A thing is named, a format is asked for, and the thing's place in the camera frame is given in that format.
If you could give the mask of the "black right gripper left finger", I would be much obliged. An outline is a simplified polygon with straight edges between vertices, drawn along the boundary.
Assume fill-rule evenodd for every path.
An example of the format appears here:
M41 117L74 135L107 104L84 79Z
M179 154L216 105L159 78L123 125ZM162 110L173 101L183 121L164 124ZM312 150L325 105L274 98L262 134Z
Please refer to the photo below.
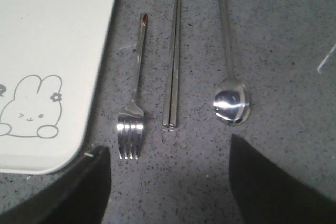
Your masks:
M110 151L98 146L53 184L1 214L1 223L101 223L110 190Z

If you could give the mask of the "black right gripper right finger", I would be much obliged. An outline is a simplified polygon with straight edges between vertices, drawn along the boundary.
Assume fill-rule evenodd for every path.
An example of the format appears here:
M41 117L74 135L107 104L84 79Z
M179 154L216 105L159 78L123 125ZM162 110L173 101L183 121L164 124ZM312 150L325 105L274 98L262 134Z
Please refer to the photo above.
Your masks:
M235 134L229 181L245 223L335 223L335 201L286 173Z

